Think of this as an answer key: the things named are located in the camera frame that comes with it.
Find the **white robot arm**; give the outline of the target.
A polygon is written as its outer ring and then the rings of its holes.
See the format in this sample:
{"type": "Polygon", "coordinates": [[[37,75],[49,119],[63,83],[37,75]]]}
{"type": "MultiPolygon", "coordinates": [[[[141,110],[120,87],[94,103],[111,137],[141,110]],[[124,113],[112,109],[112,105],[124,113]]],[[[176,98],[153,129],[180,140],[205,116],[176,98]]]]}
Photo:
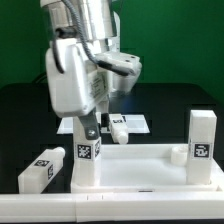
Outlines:
{"type": "Polygon", "coordinates": [[[141,73],[140,58],[116,49],[111,0],[40,0],[50,48],[46,72],[52,108],[74,117],[88,140],[100,137],[94,110],[113,90],[127,93],[141,73]]]}

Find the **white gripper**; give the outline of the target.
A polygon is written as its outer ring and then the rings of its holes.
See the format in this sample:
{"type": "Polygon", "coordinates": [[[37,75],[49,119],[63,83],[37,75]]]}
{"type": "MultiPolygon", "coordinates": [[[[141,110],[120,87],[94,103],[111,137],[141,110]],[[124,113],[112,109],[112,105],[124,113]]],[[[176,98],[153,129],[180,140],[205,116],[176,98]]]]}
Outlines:
{"type": "Polygon", "coordinates": [[[63,73],[56,67],[53,48],[46,53],[46,70],[52,108],[58,117],[79,118],[87,139],[100,137],[93,110],[108,94],[107,72],[88,60],[74,38],[56,41],[63,73]]]}

